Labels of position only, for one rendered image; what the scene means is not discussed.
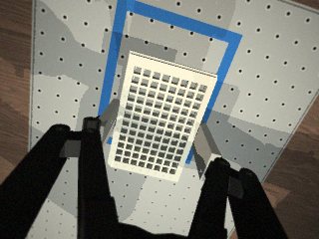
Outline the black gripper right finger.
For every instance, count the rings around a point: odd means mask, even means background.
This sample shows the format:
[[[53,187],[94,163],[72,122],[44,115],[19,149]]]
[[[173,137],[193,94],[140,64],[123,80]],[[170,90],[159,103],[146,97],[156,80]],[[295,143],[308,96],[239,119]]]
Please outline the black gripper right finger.
[[[227,239],[227,197],[238,239],[288,239],[257,175],[248,168],[230,167],[205,121],[200,122],[191,147],[204,184],[189,239]]]

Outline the white well plate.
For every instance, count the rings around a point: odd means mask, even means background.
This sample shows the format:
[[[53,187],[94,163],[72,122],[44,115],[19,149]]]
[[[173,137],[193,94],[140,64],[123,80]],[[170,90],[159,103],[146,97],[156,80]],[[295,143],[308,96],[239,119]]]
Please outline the white well plate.
[[[178,182],[216,81],[130,50],[109,166]]]

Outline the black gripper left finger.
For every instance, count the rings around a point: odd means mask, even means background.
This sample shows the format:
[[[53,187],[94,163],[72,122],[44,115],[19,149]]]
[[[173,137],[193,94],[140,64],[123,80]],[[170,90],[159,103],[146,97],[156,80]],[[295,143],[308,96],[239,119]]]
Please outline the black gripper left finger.
[[[119,107],[113,99],[81,131],[57,123],[45,132],[0,184],[0,239],[26,238],[68,157],[78,158],[77,239],[122,239],[103,152]]]

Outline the grey perforated plate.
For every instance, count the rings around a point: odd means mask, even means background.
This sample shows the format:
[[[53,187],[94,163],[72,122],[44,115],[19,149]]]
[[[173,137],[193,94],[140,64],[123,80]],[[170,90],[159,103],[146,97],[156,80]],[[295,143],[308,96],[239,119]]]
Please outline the grey perforated plate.
[[[261,185],[319,95],[319,10],[291,0],[136,0],[243,35],[207,120],[230,167]],[[118,0],[33,0],[28,152],[54,124],[97,117]],[[216,74],[227,42],[127,11],[110,97],[130,50]],[[204,181],[108,164],[119,222],[187,236]],[[78,158],[68,157],[26,239],[77,239]]]

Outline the blue tape rectangle outline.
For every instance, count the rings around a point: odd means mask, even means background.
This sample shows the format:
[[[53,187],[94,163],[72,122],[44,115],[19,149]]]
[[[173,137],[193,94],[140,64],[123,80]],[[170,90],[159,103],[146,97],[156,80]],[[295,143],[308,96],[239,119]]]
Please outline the blue tape rectangle outline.
[[[243,35],[203,23],[136,0],[118,0],[98,116],[109,105],[127,11],[162,21],[228,43],[217,71],[217,81],[201,121],[207,122]]]

